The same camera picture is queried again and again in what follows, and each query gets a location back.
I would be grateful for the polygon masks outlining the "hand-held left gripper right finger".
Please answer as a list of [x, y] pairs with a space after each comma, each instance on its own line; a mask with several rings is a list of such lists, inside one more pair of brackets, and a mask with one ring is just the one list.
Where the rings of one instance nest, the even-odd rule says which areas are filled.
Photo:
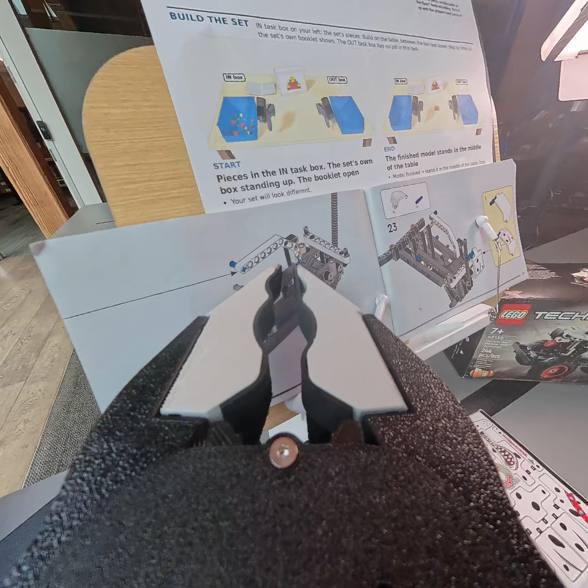
[[364, 313], [304, 268], [296, 268], [302, 402], [312, 420], [364, 420], [408, 405]]

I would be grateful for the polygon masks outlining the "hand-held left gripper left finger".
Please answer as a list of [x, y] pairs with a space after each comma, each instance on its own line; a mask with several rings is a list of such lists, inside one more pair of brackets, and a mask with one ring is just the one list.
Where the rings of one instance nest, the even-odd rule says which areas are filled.
[[163, 416], [227, 420], [222, 409], [261, 377], [282, 267], [270, 266], [214, 307], [175, 378]]

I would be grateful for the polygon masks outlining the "toy building instruction booklet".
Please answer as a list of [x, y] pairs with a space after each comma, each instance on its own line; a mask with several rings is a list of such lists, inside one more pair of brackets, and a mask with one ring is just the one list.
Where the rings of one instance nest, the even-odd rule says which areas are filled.
[[312, 276], [406, 341], [527, 277], [514, 160], [302, 199], [263, 189], [220, 212], [62, 236], [31, 249], [95, 399], [273, 266]]

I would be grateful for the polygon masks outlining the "grey desk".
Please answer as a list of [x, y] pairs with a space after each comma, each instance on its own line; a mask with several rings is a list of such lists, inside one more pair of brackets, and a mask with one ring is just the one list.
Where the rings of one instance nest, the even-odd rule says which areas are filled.
[[[1, 503], [62, 481], [99, 413], [203, 310], [196, 295], [215, 306], [227, 259], [265, 240], [200, 238], [183, 221], [107, 226], [64, 229], [1, 262]], [[425, 361], [468, 412], [493, 416], [587, 497], [587, 385], [484, 383], [443, 352]]]

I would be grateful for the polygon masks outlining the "printed task instruction sheet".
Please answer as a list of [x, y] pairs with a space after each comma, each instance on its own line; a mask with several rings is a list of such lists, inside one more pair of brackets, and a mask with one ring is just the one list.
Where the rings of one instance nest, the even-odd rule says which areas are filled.
[[494, 161], [472, 1], [141, 1], [206, 213]]

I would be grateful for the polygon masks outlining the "white booklet stand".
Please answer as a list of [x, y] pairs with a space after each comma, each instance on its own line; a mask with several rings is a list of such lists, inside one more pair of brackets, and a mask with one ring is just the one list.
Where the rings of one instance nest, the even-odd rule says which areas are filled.
[[[437, 325], [428, 327], [419, 334], [405, 336], [403, 342], [422, 360], [444, 351], [462, 339], [473, 335], [490, 324], [490, 312], [493, 308], [480, 303], [462, 311]], [[303, 429], [306, 424], [305, 409], [301, 400], [301, 386], [295, 386], [295, 393], [285, 401], [273, 405], [268, 413], [264, 430], [269, 436], [280, 432], [290, 432], [301, 440], [307, 440]]]

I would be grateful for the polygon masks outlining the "toy truck set box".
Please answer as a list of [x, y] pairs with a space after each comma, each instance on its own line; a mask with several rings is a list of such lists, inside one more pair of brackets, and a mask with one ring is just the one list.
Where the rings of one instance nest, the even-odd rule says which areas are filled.
[[587, 384], [587, 264], [529, 263], [487, 327], [444, 350], [464, 378]]

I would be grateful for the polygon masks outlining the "white page holder clip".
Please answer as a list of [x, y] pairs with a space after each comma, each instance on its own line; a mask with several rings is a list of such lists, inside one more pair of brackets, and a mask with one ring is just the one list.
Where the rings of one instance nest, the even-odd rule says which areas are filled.
[[489, 238], [491, 243], [495, 244], [496, 252], [497, 252], [497, 266], [496, 266], [496, 296], [495, 296], [495, 303], [493, 307], [490, 308], [488, 315], [489, 320], [494, 322], [497, 317], [498, 313], [498, 304], [500, 300], [500, 272], [501, 272], [501, 264], [502, 264], [502, 245], [500, 241], [500, 236], [497, 232], [493, 229], [491, 224], [489, 223], [489, 218], [485, 215], [481, 215], [476, 218], [476, 224], [478, 228], [480, 228], [486, 236]]

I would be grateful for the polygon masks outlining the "white sticker sheet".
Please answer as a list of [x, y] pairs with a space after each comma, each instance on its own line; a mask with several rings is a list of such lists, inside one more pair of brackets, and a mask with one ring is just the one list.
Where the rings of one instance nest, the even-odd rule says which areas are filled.
[[520, 523], [565, 587], [587, 587], [587, 500], [484, 411], [470, 419]]

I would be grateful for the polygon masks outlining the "wooden door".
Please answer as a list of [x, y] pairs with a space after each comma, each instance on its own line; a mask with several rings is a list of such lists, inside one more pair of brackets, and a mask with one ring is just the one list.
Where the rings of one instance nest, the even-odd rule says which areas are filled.
[[23, 113], [3, 81], [1, 167], [46, 238], [50, 238], [74, 214]]

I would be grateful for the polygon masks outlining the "white panel lamp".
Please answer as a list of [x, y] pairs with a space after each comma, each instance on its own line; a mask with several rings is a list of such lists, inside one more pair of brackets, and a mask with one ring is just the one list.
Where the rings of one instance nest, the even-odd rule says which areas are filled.
[[587, 1], [575, 1], [540, 49], [543, 62], [560, 64], [558, 99], [587, 99]]

